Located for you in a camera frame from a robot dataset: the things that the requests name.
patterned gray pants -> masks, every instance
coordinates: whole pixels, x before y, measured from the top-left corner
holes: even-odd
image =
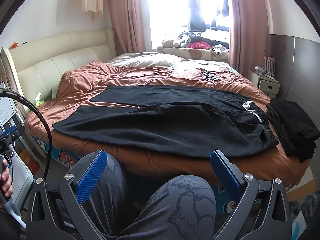
[[[89,157],[82,158],[72,170]],[[213,237],[216,202],[204,179],[182,175],[169,180],[137,213],[124,171],[109,154],[100,181],[82,206],[107,240],[210,240]]]

braided black hose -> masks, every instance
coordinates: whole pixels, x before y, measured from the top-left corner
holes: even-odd
[[[44,175],[43,175],[44,180],[46,180],[47,175],[48,175],[48,171],[49,171],[51,151],[52,151],[52,135],[51,135],[51,131],[50,131],[50,128],[49,128],[46,120],[44,119],[42,114],[39,112],[39,110],[28,99],[24,98],[23,96],[19,95],[18,93],[14,92],[12,90],[6,89],[6,88],[0,88],[0,97],[12,98],[12,99],[18,101],[19,103],[25,105],[26,107],[28,107],[39,118],[39,120],[43,124],[45,130],[47,131],[49,149],[48,149],[47,163],[46,163],[45,171],[44,171]]]

silver bolt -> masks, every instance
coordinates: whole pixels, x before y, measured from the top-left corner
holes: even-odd
[[[246,173],[246,174],[244,175],[244,177],[245,177],[247,180],[253,180],[253,175],[250,174],[250,173]]]
[[[42,183],[42,181],[43,181],[42,178],[38,178],[38,179],[36,180],[36,184],[40,184],[40,183]]]
[[[70,173],[67,173],[66,175],[64,175],[64,179],[65,180],[69,180],[69,179],[72,179],[73,175],[70,174]]]
[[[281,184],[281,179],[275,178],[275,182],[276,182],[277,184]]]

headboard panel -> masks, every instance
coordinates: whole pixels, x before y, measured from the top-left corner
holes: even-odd
[[[116,50],[110,29],[44,37],[10,51],[3,48],[0,57],[11,89],[35,103],[39,92],[41,100],[51,98],[52,88],[65,71],[91,60],[107,62],[116,57]]]

sheer curtain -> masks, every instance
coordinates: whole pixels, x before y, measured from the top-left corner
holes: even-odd
[[[239,73],[248,74],[262,66],[268,45],[268,15],[265,0],[229,0],[233,16],[229,64]]]
[[[140,0],[108,0],[117,55],[144,52]]]

